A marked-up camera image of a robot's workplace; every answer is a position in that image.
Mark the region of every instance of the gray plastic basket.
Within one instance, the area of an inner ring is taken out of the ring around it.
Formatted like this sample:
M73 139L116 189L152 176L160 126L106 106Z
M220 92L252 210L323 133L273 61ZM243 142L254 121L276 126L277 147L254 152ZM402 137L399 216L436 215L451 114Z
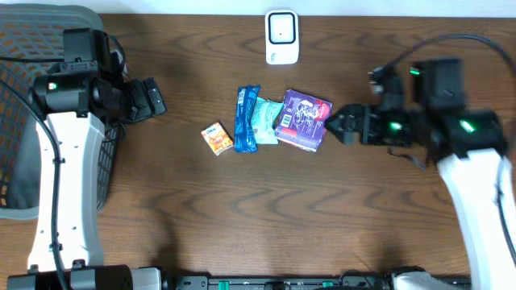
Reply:
M92 27L103 30L102 20L82 6L0 4L0 56L60 58L63 30ZM0 78L22 96L35 77L54 64L0 61ZM107 139L118 131L106 132ZM103 143L98 161L98 208L107 197L116 142ZM0 85L0 218L37 218L40 203L40 143L35 120L7 88Z

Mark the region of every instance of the brown wooden surface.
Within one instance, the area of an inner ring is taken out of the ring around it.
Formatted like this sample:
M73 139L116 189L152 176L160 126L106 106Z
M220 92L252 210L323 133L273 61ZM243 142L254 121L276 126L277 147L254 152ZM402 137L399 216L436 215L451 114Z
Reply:
M301 17L300 58L286 66L265 63L263 17L102 20L125 48L131 75L155 77L169 108L128 127L119 144L98 218L106 264L217 276L401 265L469 273L455 210L434 168L422 172L383 147L345 147L331 135L315 154L280 143L215 157L200 132L221 121L233 133L241 85L261 84L260 96L273 100L296 89L334 108L377 102L367 72L439 34L480 33L514 54L515 20ZM465 60L472 106L492 107L507 123L516 106L512 80L489 49L450 42L412 60L453 55ZM411 152L424 156L421 148ZM35 222L0 221L0 288L8 275L25 272L34 233Z

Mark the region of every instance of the barcode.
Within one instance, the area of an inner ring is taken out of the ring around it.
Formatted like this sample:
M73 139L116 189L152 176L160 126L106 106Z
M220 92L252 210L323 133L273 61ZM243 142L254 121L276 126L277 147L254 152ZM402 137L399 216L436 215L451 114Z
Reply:
M283 119L281 120L281 125L284 127L288 127L290 125L290 120L292 119L291 115L285 114Z
M245 96L245 89L242 89L239 93L239 100L237 101L237 104L242 105L243 104L243 97Z

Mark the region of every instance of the white backdrop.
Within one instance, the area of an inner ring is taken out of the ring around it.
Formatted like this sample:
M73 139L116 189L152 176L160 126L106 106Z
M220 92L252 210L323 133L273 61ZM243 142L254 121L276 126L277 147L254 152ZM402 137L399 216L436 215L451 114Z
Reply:
M76 4L98 13L265 15L290 8L300 15L516 17L516 0L0 0Z

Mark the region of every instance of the purple box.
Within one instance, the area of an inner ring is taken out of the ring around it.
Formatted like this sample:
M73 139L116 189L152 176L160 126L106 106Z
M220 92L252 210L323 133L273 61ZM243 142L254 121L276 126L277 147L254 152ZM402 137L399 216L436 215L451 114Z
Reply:
M316 152L324 139L331 103L289 89L276 127L278 140Z

